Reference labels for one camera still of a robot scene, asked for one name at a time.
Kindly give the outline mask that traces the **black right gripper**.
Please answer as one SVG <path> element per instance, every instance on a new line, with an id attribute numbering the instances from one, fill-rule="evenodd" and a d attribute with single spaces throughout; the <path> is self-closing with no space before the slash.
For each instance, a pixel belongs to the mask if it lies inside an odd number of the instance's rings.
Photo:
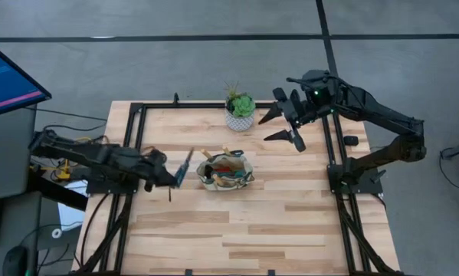
<path id="1" fill-rule="evenodd" d="M 302 136 L 299 134 L 300 121 L 304 116 L 303 105 L 297 90 L 292 90 L 287 97 L 284 90 L 280 87 L 273 90 L 277 100 L 273 103 L 269 111 L 260 119 L 259 125 L 264 124 L 274 118 L 284 116 L 288 122 L 289 130 L 281 130 L 264 138 L 264 141 L 284 140 L 292 143 L 298 152 L 306 149 Z"/>

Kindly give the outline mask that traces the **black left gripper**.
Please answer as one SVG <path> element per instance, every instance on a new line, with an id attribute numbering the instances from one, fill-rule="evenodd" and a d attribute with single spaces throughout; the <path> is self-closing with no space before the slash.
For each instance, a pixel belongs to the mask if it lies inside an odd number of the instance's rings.
<path id="1" fill-rule="evenodd" d="M 171 174 L 167 171 L 165 163 L 166 155 L 156 148 L 149 148 L 148 153 L 144 156 L 148 164 L 151 165 L 149 177 L 146 180 L 144 189 L 151 192 L 154 187 L 169 187 L 170 189 L 178 188 L 178 173 Z"/>

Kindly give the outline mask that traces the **green-handled pruning shears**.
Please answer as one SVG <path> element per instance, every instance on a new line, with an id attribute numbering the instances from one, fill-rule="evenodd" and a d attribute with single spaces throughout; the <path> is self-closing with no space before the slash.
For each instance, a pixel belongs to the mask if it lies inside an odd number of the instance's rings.
<path id="1" fill-rule="evenodd" d="M 185 175 L 186 175 L 187 171 L 189 170 L 190 161 L 191 161 L 193 152 L 194 152 L 194 148 L 191 148 L 189 150 L 189 153 L 188 153 L 185 161 L 182 163 L 182 165 L 178 168 L 178 170 L 175 173 L 176 184 L 174 186 L 170 186 L 169 187 L 169 201 L 170 202 L 172 201 L 172 190 L 173 189 L 178 189 L 178 188 L 181 187 L 182 182 L 183 182 L 183 180 L 185 178 Z"/>

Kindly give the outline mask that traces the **beige green-trimmed gardening bag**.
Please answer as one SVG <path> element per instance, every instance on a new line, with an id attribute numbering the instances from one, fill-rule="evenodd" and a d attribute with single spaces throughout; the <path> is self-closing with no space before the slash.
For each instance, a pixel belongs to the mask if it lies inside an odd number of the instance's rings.
<path id="1" fill-rule="evenodd" d="M 244 156 L 244 151 L 234 150 L 231 153 L 231 156 L 225 155 L 224 151 L 221 154 L 212 155 L 211 159 L 206 158 L 196 169 L 200 181 L 208 191 L 243 189 L 254 181 L 254 168 Z M 226 166 L 232 168 L 233 171 L 229 173 L 214 171 L 214 168 Z M 218 186 L 213 180 L 213 174 L 217 174 L 224 181 L 223 187 Z"/>

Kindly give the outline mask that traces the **succulent in white patterned pot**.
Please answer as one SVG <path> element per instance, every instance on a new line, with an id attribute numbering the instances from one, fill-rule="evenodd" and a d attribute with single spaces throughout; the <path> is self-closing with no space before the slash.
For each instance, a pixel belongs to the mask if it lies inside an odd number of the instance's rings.
<path id="1" fill-rule="evenodd" d="M 253 97 L 238 90 L 238 83 L 225 83 L 228 95 L 225 99 L 225 122 L 237 132 L 249 130 L 254 122 L 256 103 Z"/>

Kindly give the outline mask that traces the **white paper sheet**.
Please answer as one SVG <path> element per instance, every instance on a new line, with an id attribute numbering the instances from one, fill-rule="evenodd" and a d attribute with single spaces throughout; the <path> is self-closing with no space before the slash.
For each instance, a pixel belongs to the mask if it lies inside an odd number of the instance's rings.
<path id="1" fill-rule="evenodd" d="M 74 192 L 80 193 L 82 196 L 86 196 L 87 181 L 81 180 L 76 182 L 71 182 L 65 186 L 66 189 L 72 190 Z M 84 221 L 84 211 L 79 209 L 74 209 L 72 207 L 66 206 L 63 203 L 58 203 L 58 212 L 59 219 L 61 223 L 61 231 L 67 232 L 73 228 L 80 227 Z"/>

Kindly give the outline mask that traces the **black desk support bar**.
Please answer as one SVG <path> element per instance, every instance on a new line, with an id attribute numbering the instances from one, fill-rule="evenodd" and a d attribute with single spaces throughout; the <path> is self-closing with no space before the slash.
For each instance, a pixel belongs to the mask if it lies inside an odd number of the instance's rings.
<path id="1" fill-rule="evenodd" d="M 69 190 L 49 181 L 35 172 L 28 174 L 28 192 L 40 192 L 45 198 L 62 203 L 73 209 L 85 211 L 88 198 L 85 195 Z"/>

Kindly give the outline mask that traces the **grey desk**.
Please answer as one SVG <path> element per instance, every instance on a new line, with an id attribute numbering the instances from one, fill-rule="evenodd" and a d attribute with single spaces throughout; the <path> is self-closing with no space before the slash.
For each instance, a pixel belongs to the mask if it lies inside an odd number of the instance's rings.
<path id="1" fill-rule="evenodd" d="M 0 115 L 0 199 L 24 193 L 36 113 L 29 109 Z"/>

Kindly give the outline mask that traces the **black computer mouse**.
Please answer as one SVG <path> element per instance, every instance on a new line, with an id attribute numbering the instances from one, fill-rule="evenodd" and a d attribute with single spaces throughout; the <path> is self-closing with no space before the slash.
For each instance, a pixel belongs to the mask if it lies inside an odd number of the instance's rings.
<path id="1" fill-rule="evenodd" d="M 2 276 L 26 276 L 28 261 L 27 248 L 18 245 L 11 248 L 2 263 Z"/>

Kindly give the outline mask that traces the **computer monitor blue screen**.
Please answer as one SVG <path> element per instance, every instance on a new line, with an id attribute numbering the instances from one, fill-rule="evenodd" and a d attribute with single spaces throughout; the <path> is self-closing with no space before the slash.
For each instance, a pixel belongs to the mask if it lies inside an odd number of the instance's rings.
<path id="1" fill-rule="evenodd" d="M 0 114 L 51 98 L 49 91 L 0 51 Z"/>

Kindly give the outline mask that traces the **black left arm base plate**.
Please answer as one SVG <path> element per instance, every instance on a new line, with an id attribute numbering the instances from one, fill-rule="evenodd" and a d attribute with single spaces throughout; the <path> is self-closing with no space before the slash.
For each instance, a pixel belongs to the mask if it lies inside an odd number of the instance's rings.
<path id="1" fill-rule="evenodd" d="M 136 193 L 138 188 L 138 179 L 126 179 L 123 182 L 89 180 L 86 187 L 86 194 L 128 195 Z"/>

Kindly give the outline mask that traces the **black metal table frame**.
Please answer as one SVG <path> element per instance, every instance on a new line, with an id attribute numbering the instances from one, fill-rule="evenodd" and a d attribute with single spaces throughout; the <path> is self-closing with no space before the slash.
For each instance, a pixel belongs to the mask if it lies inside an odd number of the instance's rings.
<path id="1" fill-rule="evenodd" d="M 345 232 L 331 192 L 326 168 L 339 162 L 338 135 L 355 134 L 360 144 L 351 156 L 368 153 L 361 123 L 332 119 L 304 126 L 307 150 L 298 153 L 287 142 L 264 141 L 282 130 L 277 118 L 256 123 L 248 131 L 227 128 L 222 102 L 115 101 L 106 135 L 114 143 L 137 148 L 154 146 L 176 170 L 191 148 L 190 170 L 183 186 L 132 198 L 128 226 L 113 240 L 98 271 L 121 274 L 193 276 L 227 275 L 344 275 L 373 271 L 374 265 L 353 235 Z M 242 150 L 254 167 L 254 182 L 228 192 L 208 191 L 196 174 L 212 155 Z"/>

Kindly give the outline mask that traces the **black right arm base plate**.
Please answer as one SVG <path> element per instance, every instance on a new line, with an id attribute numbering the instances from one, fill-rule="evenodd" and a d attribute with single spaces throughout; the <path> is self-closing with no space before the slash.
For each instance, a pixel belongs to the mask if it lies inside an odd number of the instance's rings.
<path id="1" fill-rule="evenodd" d="M 381 177 L 386 171 L 370 169 L 359 178 L 345 176 L 342 165 L 328 165 L 327 173 L 332 193 L 339 194 L 380 194 L 383 193 Z"/>

